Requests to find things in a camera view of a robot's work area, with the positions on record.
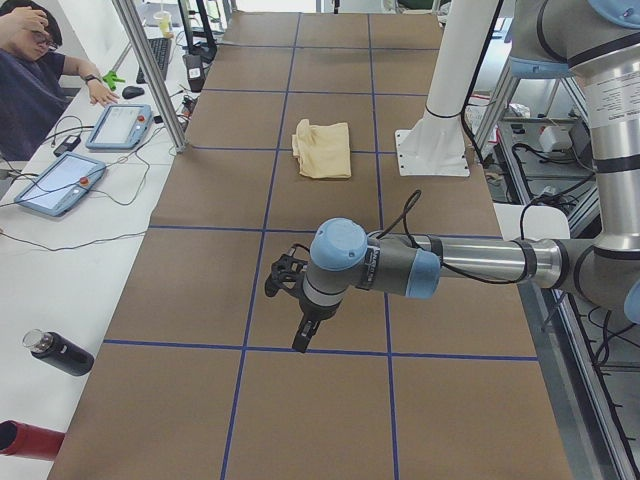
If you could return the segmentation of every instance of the person's hand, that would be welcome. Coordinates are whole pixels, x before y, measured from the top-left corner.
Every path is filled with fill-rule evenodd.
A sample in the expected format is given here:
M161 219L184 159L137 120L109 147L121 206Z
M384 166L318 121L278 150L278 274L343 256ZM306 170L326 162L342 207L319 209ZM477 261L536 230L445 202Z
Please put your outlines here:
M7 16L16 29L45 33L44 27L49 25L47 14L31 7L18 7Z
M87 83L87 86L89 87L89 100L91 105L99 103L103 107L106 107L110 103L118 103L120 97L99 81L91 80Z

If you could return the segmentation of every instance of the person's arm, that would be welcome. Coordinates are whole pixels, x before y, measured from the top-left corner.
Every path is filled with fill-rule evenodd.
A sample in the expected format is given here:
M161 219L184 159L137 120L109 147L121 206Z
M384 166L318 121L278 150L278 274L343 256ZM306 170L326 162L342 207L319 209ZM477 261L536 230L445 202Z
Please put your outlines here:
M0 17L0 47L9 42L20 30L45 33L49 24L47 14L31 7L19 7Z
M62 74L76 75L83 79L88 75L96 77L94 80L87 81L87 87L89 87L89 98L92 105L99 103L104 107L109 103L117 103L118 98L120 98L102 83L98 67L88 60L76 57L65 57Z

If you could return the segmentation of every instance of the red cylinder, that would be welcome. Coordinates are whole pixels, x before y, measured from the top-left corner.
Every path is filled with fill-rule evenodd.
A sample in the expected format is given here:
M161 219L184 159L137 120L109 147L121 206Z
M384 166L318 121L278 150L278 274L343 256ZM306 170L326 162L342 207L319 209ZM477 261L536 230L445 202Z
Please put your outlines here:
M13 420L0 423L0 454L53 461L64 433Z

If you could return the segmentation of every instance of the tiled surface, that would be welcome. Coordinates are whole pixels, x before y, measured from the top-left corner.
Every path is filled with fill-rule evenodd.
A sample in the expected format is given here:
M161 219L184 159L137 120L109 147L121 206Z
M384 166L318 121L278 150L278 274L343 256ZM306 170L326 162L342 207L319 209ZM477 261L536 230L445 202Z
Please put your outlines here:
M225 40L52 478L569 479L515 288L349 289L306 355L297 301L263 291L323 221L379 229L416 188L412 231L498 235L481 169L401 177L390 154L433 18L241 14ZM302 118L349 123L352 178L298 174Z

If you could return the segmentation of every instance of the man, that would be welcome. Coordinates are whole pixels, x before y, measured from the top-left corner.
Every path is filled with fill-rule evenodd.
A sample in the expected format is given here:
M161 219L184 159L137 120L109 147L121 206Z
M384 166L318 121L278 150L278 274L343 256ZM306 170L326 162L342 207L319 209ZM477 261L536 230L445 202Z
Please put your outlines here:
M92 104L118 99L93 63L54 53L60 45L58 23L37 3L0 6L0 153L10 162L29 160L67 107L61 75L82 77Z

